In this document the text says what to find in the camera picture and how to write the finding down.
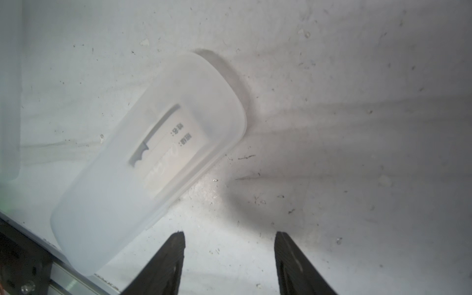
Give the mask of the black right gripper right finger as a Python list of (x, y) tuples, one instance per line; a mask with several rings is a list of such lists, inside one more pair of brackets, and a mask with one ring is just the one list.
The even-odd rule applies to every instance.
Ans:
[(276, 233), (274, 252), (281, 295), (337, 295), (288, 233)]

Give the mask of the clear pencil case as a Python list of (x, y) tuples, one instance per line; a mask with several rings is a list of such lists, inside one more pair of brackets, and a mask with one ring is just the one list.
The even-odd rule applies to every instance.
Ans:
[(20, 171), (22, 1), (1, 1), (1, 181)]
[(107, 265), (243, 138), (247, 116), (222, 73), (197, 53), (159, 71), (50, 218), (70, 266)]

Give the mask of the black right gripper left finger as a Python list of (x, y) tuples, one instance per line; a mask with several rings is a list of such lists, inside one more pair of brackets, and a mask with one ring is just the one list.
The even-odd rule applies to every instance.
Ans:
[(185, 248), (183, 232), (169, 236), (121, 295), (177, 295)]

